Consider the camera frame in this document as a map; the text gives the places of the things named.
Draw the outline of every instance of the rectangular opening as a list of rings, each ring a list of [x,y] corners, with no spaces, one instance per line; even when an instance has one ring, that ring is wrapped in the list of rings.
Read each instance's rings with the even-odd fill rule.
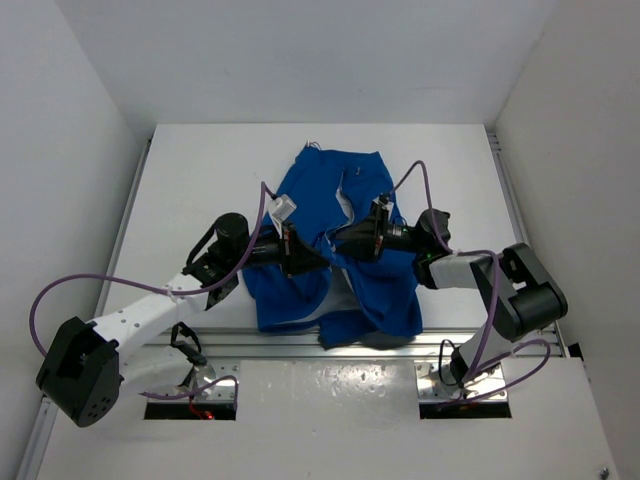
[[[233,403],[148,402],[145,420],[235,420]]]
[[[511,418],[511,409],[507,402],[478,402],[451,407],[420,404],[421,420],[438,418]]]

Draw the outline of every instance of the white wall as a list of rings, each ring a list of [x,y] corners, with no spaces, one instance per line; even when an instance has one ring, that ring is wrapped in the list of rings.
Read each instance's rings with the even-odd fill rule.
[[[497,124],[627,479],[640,478],[639,23],[636,0],[563,0]]]
[[[493,123],[557,0],[56,0],[137,131]]]
[[[13,478],[39,403],[27,316],[65,274],[104,271],[142,143],[53,0],[0,2],[0,478]],[[92,313],[100,285],[43,302],[47,342]]]

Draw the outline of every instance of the table surface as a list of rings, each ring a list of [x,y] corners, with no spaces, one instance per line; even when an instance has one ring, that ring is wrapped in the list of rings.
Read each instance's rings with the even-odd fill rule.
[[[398,180],[417,159],[426,162],[436,208],[451,213],[451,246],[501,250],[515,242],[482,125],[236,124],[159,125],[135,197],[115,275],[163,285],[221,214],[236,211],[252,225],[260,181],[276,189],[307,140],[322,148],[379,151]],[[398,191],[410,223],[426,208],[419,170]],[[425,329],[474,328],[486,311],[476,291],[418,288]],[[105,312],[145,295],[113,285]],[[332,283],[314,314],[354,302]],[[256,329],[253,299],[241,284],[224,302],[192,320],[194,327]]]
[[[307,139],[324,148],[379,150],[395,179],[424,159],[436,206],[452,214],[454,248],[497,250],[515,240],[482,126],[161,125],[116,274],[164,284],[218,215],[238,211],[255,218],[260,180],[276,188]],[[409,219],[422,212],[418,175],[398,201]],[[333,293],[334,305],[348,301]],[[114,286],[106,311],[142,294]],[[477,292],[419,289],[418,295],[425,328],[484,321]],[[199,321],[251,331],[255,306],[240,287]],[[538,361],[506,360],[506,379]],[[145,399],[137,396],[119,399],[86,429],[59,414],[38,478],[179,478],[195,472],[226,479],[537,480],[597,478],[604,466],[610,479],[618,478],[578,359],[552,358],[510,390],[511,419],[420,420],[408,359],[245,360],[240,381],[235,422],[143,421]]]

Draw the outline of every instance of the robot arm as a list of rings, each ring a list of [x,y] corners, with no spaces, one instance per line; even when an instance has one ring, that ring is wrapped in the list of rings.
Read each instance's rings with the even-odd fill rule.
[[[217,240],[196,259],[214,232]],[[208,288],[233,271],[248,244],[246,219],[237,213],[225,214],[189,254],[182,272],[165,286],[166,294],[147,295],[88,323],[77,317],[64,322],[40,368],[38,387],[78,426],[85,427],[106,415],[120,393],[182,383],[191,368],[206,364],[206,359],[177,341],[177,333],[191,317],[222,301],[238,285],[236,274],[224,285]],[[264,265],[279,265],[291,277],[326,268],[329,262],[299,238],[292,223],[284,221],[277,228],[261,228],[243,267]],[[151,356],[134,355],[171,327],[173,348]]]
[[[445,249],[438,241],[436,231],[448,243],[450,215],[446,212],[425,210],[411,227],[389,222],[392,208],[388,196],[376,199],[362,222],[336,234],[336,240],[342,241],[337,251],[368,262],[378,260],[386,248],[415,253],[413,270],[421,285],[429,289],[477,289],[489,310],[495,273],[492,257],[487,254],[456,255]],[[451,363],[440,372],[439,378],[446,387],[462,389],[465,381],[499,363],[498,358],[511,352],[514,342],[567,314],[564,294],[529,246],[512,245],[497,255],[497,259],[497,304],[486,343],[482,346],[485,324],[471,339],[454,349]],[[482,355],[477,367],[470,372],[481,346]],[[451,388],[445,390],[453,393]]]

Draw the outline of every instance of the red wire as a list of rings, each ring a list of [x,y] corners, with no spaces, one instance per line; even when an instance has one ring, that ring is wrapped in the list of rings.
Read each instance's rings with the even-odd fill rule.
[[[200,418],[200,420],[211,420],[213,418],[213,415],[209,412],[201,412],[193,405],[193,397],[189,397],[189,411]]]

